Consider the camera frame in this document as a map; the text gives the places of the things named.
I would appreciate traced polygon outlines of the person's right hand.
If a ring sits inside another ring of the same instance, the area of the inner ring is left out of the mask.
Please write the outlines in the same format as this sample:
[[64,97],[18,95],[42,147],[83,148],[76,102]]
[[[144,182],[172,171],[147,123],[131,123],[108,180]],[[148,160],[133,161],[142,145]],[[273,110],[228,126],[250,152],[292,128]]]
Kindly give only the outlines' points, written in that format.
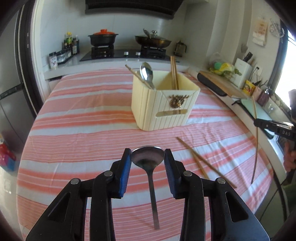
[[295,169],[295,151],[290,150],[289,142],[285,143],[283,165],[287,172]]

